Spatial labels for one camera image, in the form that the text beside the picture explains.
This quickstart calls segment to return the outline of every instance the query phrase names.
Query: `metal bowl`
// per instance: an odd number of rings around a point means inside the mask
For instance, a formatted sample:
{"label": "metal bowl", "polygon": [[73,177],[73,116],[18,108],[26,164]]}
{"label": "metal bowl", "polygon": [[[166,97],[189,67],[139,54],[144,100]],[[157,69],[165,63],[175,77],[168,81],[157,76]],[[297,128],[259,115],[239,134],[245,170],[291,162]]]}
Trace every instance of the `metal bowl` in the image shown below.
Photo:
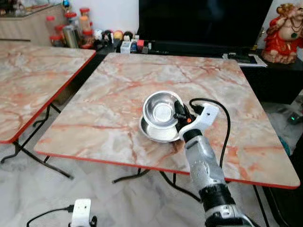
{"label": "metal bowl", "polygon": [[175,126],[168,129],[157,129],[150,126],[144,120],[143,116],[140,118],[139,128],[147,138],[156,142],[168,143],[179,139],[179,135]]}
{"label": "metal bowl", "polygon": [[174,103],[181,98],[171,91],[158,91],[148,96],[143,104],[143,117],[152,127],[157,129],[169,129],[178,122],[174,118]]}

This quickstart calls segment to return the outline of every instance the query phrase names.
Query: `television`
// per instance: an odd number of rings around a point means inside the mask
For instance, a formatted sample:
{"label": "television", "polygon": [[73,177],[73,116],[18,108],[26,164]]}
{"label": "television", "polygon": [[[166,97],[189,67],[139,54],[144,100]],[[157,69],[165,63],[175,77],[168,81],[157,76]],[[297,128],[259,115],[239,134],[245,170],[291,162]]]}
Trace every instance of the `television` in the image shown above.
{"label": "television", "polygon": [[139,0],[140,39],[163,48],[252,48],[272,0]]}

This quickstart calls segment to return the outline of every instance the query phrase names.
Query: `marble-pattern table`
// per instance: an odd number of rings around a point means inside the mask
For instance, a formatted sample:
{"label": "marble-pattern table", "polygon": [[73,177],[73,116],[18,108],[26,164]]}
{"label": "marble-pattern table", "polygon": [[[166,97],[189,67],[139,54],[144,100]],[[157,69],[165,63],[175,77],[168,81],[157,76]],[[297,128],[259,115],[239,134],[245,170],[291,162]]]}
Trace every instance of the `marble-pattern table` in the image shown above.
{"label": "marble-pattern table", "polygon": [[[231,116],[223,171],[229,181],[296,188],[299,178],[236,61],[112,53],[38,141],[40,154],[189,174],[184,143],[157,143],[139,130],[144,99],[176,92],[185,104],[218,100]],[[221,111],[205,136],[220,157]]]}
{"label": "marble-pattern table", "polygon": [[93,50],[0,44],[0,143],[12,143],[95,55]]}

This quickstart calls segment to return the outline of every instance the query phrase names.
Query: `ganesha statue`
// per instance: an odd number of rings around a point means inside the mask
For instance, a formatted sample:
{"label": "ganesha statue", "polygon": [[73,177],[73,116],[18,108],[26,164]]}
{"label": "ganesha statue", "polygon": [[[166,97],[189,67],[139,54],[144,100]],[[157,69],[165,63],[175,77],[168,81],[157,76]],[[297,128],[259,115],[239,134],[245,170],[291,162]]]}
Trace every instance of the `ganesha statue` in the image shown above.
{"label": "ganesha statue", "polygon": [[303,48],[303,1],[299,5],[282,4],[280,15],[269,23],[262,57],[273,63],[289,64],[297,58],[297,47]]}

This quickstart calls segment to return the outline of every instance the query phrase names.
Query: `red table trim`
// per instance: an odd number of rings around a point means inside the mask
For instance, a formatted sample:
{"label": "red table trim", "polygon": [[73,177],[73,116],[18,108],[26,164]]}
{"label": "red table trim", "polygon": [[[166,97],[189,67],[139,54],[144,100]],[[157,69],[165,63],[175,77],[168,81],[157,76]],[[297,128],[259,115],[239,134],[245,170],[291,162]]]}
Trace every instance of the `red table trim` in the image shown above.
{"label": "red table trim", "polygon": [[36,114],[9,140],[0,140],[0,143],[12,143],[27,129],[29,125],[40,115],[40,113],[66,88],[66,86],[78,75],[78,73],[95,57],[96,52],[62,85],[61,88],[38,110]]}
{"label": "red table trim", "polygon": [[[86,158],[86,157],[77,157],[77,156],[70,156],[70,155],[45,153],[45,152],[41,152],[41,151],[36,151],[36,152],[40,155],[46,155],[46,156],[52,156],[52,157],[63,157],[63,158],[70,158],[70,159],[76,159],[76,160],[82,160],[82,161],[99,162],[99,163],[113,164],[113,165],[118,165],[118,166],[130,166],[130,167],[145,168],[145,169],[157,170],[157,171],[163,171],[163,172],[169,172],[169,173],[189,175],[188,172],[178,171],[178,170],[171,170],[171,169],[164,169],[164,168],[159,168],[159,167],[141,166],[141,165],[134,165],[134,164],[129,164],[129,163],[105,161],[105,160]],[[270,184],[270,183],[261,183],[261,182],[254,182],[254,181],[231,179],[231,178],[227,178],[227,177],[225,178],[225,180],[226,181],[239,182],[239,183],[253,184],[253,185],[258,185],[258,186],[265,186],[265,187],[283,188],[283,189],[296,189],[301,185],[301,183],[300,183],[298,186],[287,186],[287,185],[280,185],[280,184],[274,184],[274,183]]]}

